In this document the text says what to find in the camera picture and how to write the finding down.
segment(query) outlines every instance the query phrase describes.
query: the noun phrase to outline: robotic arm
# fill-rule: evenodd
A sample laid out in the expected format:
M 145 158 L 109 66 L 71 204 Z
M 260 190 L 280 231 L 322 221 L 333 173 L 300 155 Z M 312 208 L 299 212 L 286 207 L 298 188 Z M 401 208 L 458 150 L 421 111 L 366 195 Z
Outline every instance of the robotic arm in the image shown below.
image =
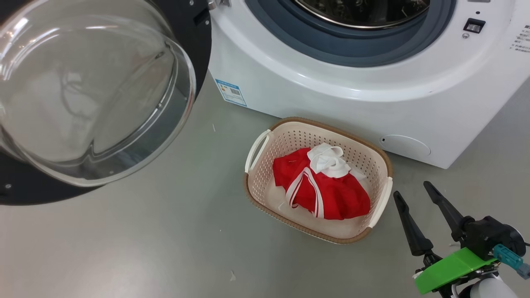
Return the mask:
M 433 253 L 432 242 L 421 233 L 407 203 L 398 191 L 394 193 L 410 251 L 413 256 L 423 256 L 424 267 L 414 275 L 420 293 L 438 292 L 442 298 L 517 298 L 499 277 L 498 267 L 505 263 L 522 278 L 530 279 L 530 266 L 522 259 L 529 244 L 521 234 L 491 216 L 479 221 L 462 216 L 432 183 L 425 181 L 423 186 L 440 208 L 461 249 L 446 258 Z M 476 283 L 457 292 L 458 285 L 473 280 Z

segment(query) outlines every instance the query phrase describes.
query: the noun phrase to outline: laundry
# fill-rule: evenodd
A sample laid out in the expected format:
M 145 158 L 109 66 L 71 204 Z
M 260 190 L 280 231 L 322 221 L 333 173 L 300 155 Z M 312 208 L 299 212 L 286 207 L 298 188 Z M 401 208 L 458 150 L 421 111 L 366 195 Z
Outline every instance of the laundry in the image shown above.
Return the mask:
M 292 208 L 301 206 L 318 218 L 343 220 L 366 215 L 370 199 L 359 183 L 365 182 L 366 176 L 352 170 L 342 155 L 340 147 L 323 143 L 279 157 L 272 165 L 276 186 L 285 189 Z

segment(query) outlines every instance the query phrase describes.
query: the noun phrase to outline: brown basket rim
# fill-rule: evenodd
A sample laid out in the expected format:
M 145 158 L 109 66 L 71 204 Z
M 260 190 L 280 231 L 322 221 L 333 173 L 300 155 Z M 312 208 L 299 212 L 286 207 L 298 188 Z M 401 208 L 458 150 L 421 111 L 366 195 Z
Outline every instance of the brown basket rim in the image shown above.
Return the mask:
M 340 129 L 336 128 L 336 127 L 333 127 L 333 126 L 330 126 L 330 125 L 326 125 L 326 124 L 323 124 L 323 123 L 320 123 L 320 122 L 317 122 L 317 121 L 313 121 L 313 120 L 309 120 L 309 119 L 305 119 L 305 118 L 300 118 L 300 117 L 289 117 L 289 118 L 282 119 L 279 122 L 277 122 L 275 125 L 273 125 L 270 128 L 270 130 L 274 131 L 274 129 L 277 128 L 278 126 L 280 126 L 282 124 L 285 124 L 285 123 L 288 123 L 288 122 L 301 122 L 301 123 L 313 125 L 313 126 L 316 126 L 316 127 L 320 127 L 320 128 L 329 130 L 331 132 L 337 133 L 339 135 L 342 135 L 344 137 L 353 139 L 354 141 L 359 142 L 359 143 L 369 147 L 370 149 L 372 149 L 375 152 L 377 152 L 383 158 L 383 160 L 385 161 L 385 164 L 386 164 L 388 176 L 392 177 L 392 175 L 393 175 L 392 163 L 390 162 L 390 159 L 388 158 L 388 155 L 386 155 L 386 153 L 383 150 L 381 150 L 380 148 L 376 147 L 374 144 L 372 144 L 372 143 L 370 143 L 368 141 L 365 141 L 365 140 L 363 140 L 363 139 L 361 139 L 359 137 L 356 137 L 356 136 L 354 136 L 352 134 L 349 134 L 349 133 L 347 133 L 347 132 L 345 132 L 343 130 L 340 130 Z M 314 230 L 309 229 L 309 228 L 307 228 L 305 226 L 297 224 L 297 223 L 285 218 L 284 216 L 279 215 L 278 213 L 274 212 L 273 210 L 269 209 L 268 207 L 263 206 L 260 203 L 258 203 L 256 201 L 256 199 L 254 199 L 254 197 L 252 197 L 252 195 L 250 193 L 250 189 L 249 189 L 249 175 L 247 173 L 245 173 L 245 176 L 244 176 L 244 184 L 245 184 L 246 195 L 248 196 L 248 198 L 252 202 L 252 204 L 254 204 L 254 206 L 259 208 L 263 212 L 269 214 L 270 216 L 276 218 L 277 220 L 279 220 L 279 221 L 281 221 L 281 222 L 283 222 L 283 223 L 285 223 L 287 225 L 290 225 L 290 226 L 294 227 L 295 229 L 298 229 L 298 230 L 300 230 L 300 231 L 302 231 L 304 233 L 307 233 L 309 235 L 315 236 L 317 238 L 320 238 L 320 239 L 323 239 L 323 240 L 326 240 L 326 241 L 329 241 L 329 242 L 333 242 L 333 243 L 336 243 L 336 244 L 350 244 L 350 243 L 354 243 L 354 242 L 362 240 L 364 237 L 368 236 L 368 234 L 370 234 L 370 232 L 372 231 L 371 227 L 367 227 L 360 234 L 358 234 L 357 236 L 352 237 L 352 238 L 347 238 L 347 239 L 341 239 L 341 238 L 331 237 L 331 236 L 326 235 L 326 234 L 322 234 L 320 232 L 314 231 Z

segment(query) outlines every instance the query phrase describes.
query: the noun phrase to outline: blue and white sticker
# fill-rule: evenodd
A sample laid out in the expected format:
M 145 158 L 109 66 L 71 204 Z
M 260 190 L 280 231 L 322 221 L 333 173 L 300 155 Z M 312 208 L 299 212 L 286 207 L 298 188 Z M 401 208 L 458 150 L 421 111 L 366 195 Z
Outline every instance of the blue and white sticker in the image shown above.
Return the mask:
M 241 94 L 241 89 L 239 89 L 238 86 L 218 80 L 218 79 L 215 79 L 215 81 L 217 82 L 219 91 L 221 91 L 221 94 L 223 95 L 223 98 L 225 99 L 225 101 L 246 107 L 246 102 L 243 99 L 243 95 Z

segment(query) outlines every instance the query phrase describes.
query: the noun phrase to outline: green plastic part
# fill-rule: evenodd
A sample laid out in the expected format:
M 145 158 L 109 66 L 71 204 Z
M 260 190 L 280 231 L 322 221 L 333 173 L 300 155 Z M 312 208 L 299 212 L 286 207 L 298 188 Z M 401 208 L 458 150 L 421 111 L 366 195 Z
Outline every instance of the green plastic part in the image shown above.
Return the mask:
M 422 295 L 427 294 L 496 260 L 484 261 L 463 248 L 425 269 L 414 282 Z

